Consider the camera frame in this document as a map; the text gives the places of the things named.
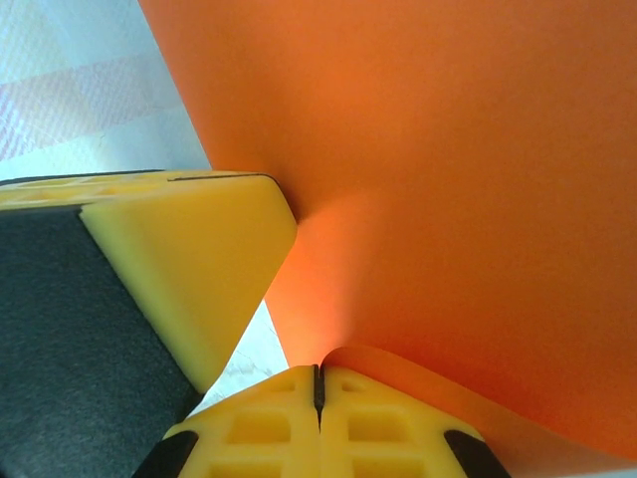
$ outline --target orange paper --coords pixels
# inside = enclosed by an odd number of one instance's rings
[[[290,364],[380,348],[590,450],[546,475],[637,460],[637,2],[140,3],[214,166],[300,222]]]

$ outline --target black foam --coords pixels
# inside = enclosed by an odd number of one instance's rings
[[[3,478],[128,478],[199,398],[79,210],[0,211]]]
[[[199,437],[182,431],[155,445],[132,478],[178,478]]]
[[[460,430],[446,431],[445,439],[467,478],[511,478],[484,441]]]

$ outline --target yellow plastic piece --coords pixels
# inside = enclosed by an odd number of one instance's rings
[[[295,219],[272,178],[207,171],[203,176],[114,196],[84,206],[81,214],[202,392],[221,374],[296,234]]]
[[[218,171],[166,171],[42,179],[0,186],[0,209],[86,204],[170,187],[184,177],[222,177]]]
[[[199,436],[179,478],[466,478],[444,438],[465,422],[345,368],[299,366],[175,425]]]
[[[466,478],[444,432],[465,422],[346,368],[327,368],[321,477]]]
[[[319,478],[313,385],[297,366],[172,427],[199,435],[179,478]]]

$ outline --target rectangular hole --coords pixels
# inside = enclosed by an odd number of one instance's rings
[[[352,460],[353,478],[424,478],[424,466],[418,458],[356,457]]]
[[[286,443],[290,441],[290,435],[290,422],[282,412],[246,410],[235,417],[228,443]]]
[[[347,421],[350,441],[407,442],[404,417],[390,410],[356,410]]]
[[[208,478],[280,478],[281,463],[214,463]]]

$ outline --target black edge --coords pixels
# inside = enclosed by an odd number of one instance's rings
[[[250,177],[250,176],[264,176],[272,179],[279,186],[279,182],[270,174],[266,174],[265,172],[245,172],[238,174],[225,174],[219,176],[181,176],[181,177],[173,177],[172,179],[168,179],[168,182],[178,182],[178,181],[197,181],[197,180],[211,180],[211,179],[232,179],[235,177]]]
[[[182,431],[157,443],[132,478],[178,478],[199,436]]]
[[[318,429],[320,429],[320,420],[322,409],[325,407],[325,370],[322,366],[314,366],[315,374],[315,409],[317,410]]]
[[[467,478],[511,478],[484,441],[460,430],[446,431],[445,440],[465,470]]]

